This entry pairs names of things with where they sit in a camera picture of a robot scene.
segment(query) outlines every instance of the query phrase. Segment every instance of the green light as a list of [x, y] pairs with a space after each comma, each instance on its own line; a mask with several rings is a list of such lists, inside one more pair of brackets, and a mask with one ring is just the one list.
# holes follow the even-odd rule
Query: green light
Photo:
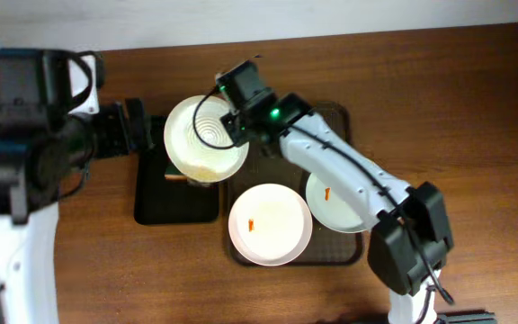
[[281, 111], [279, 110], [279, 108], [275, 108], [275, 109], [271, 110], [271, 117], [272, 117], [272, 118], [277, 118], [277, 117], [279, 117], [279, 113], [280, 113], [280, 112], [281, 112]]

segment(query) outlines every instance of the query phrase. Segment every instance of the white plate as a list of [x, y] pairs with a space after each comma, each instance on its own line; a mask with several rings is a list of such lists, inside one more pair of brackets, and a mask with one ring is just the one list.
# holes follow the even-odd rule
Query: white plate
[[305, 196], [307, 205], [313, 216], [325, 227], [342, 233], [357, 233], [365, 230], [363, 221], [337, 194], [330, 188], [329, 200], [325, 200], [327, 186], [315, 175], [307, 180]]
[[245, 191], [229, 214], [233, 245], [243, 257], [261, 266], [280, 266], [298, 257], [312, 230], [307, 203], [280, 184], [260, 184]]
[[[169, 113], [165, 122], [165, 149], [181, 173], [202, 183], [214, 183], [237, 172], [245, 162], [249, 144], [221, 150], [201, 143], [193, 130], [193, 113], [201, 99], [203, 95], [185, 99]], [[210, 97], [201, 106], [197, 114], [197, 131], [209, 144], [233, 144], [219, 119], [228, 112], [228, 103], [216, 97]]]

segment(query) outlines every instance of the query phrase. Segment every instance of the white wall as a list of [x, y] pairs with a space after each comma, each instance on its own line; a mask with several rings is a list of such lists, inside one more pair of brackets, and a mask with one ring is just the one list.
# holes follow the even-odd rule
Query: white wall
[[518, 0], [0, 0], [0, 46], [114, 50], [518, 22]]

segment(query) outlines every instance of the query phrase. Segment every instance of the wooden surface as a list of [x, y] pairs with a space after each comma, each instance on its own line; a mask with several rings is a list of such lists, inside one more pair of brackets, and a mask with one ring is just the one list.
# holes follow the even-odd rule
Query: wooden surface
[[[437, 297], [436, 309], [487, 309], [518, 323], [518, 24], [106, 52], [101, 101], [138, 96], [166, 113], [257, 53], [280, 94], [344, 105], [363, 154], [443, 191], [456, 247], [442, 282], [457, 306]], [[226, 215], [138, 225], [137, 162], [93, 164], [89, 185], [61, 205], [62, 323], [312, 323], [389, 310], [365, 259], [250, 269], [226, 254]]]

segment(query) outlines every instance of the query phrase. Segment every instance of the wooden table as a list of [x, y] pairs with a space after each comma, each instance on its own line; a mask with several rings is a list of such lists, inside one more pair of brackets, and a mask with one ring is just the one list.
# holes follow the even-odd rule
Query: wooden table
[[[254, 54], [280, 94], [344, 105], [360, 152], [444, 192], [456, 247], [442, 282], [457, 306], [437, 297], [436, 309], [518, 323], [518, 24], [110, 51], [101, 101], [136, 96], [167, 113]], [[137, 165], [94, 163], [89, 185], [61, 205], [62, 323], [312, 323], [389, 310], [365, 259], [245, 268], [228, 257], [221, 220], [138, 225]]]

